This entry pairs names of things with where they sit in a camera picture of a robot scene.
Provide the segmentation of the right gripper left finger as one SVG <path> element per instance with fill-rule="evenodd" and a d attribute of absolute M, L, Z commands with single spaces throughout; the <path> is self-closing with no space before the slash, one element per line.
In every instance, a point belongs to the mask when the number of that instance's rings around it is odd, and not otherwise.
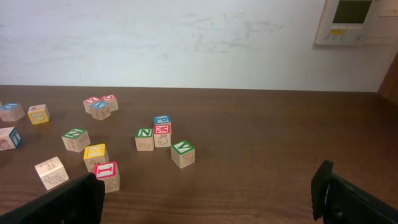
<path fill-rule="evenodd" d="M 104 181 L 92 173 L 1 215 L 1 223 L 101 223 L 105 196 Z"/>

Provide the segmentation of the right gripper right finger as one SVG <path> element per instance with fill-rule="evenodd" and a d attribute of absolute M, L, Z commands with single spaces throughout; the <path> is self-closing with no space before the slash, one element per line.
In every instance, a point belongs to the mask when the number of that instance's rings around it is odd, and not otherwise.
<path fill-rule="evenodd" d="M 325 160 L 311 181 L 313 219 L 324 224 L 397 224 L 397 210 L 333 173 Z"/>

